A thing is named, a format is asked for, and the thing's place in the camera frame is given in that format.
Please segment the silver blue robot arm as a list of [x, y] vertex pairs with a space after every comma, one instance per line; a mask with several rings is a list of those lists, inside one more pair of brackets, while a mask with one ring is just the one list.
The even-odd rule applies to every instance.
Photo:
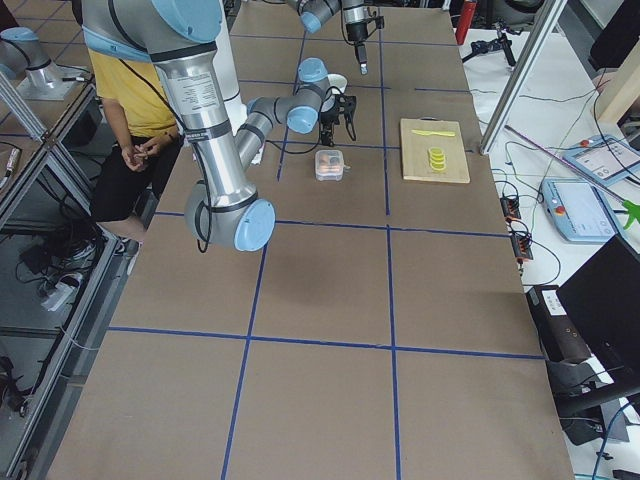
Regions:
[[234, 128], [214, 70], [217, 40], [227, 30], [218, 1], [76, 1], [74, 12], [93, 51], [149, 62], [158, 72], [172, 113], [191, 144], [203, 178], [192, 189], [185, 219], [206, 243], [256, 251], [270, 239], [273, 205], [245, 176], [277, 124], [306, 134], [334, 107], [340, 91], [322, 60], [298, 67], [300, 85], [288, 97], [261, 97]]
[[360, 73], [368, 74], [366, 41], [385, 26], [384, 17], [372, 11], [364, 1], [358, 0], [293, 0], [286, 1], [298, 15], [309, 34], [317, 33], [334, 16], [340, 17], [341, 34], [347, 45], [354, 49]]

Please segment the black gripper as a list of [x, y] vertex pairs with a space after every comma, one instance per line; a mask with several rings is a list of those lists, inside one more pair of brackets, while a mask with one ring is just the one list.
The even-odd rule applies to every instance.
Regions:
[[344, 18], [346, 28], [346, 42], [354, 46], [354, 53], [359, 64], [360, 73], [368, 74], [368, 56], [365, 41], [371, 36], [369, 25], [375, 25], [374, 30], [383, 29], [385, 26], [384, 17], [377, 14], [347, 14]]
[[320, 112], [320, 144], [322, 146], [333, 147], [333, 126], [340, 124], [340, 117], [343, 117], [345, 128], [354, 131], [354, 116], [357, 107], [357, 98], [343, 93], [334, 93], [330, 97], [330, 105], [322, 107]]

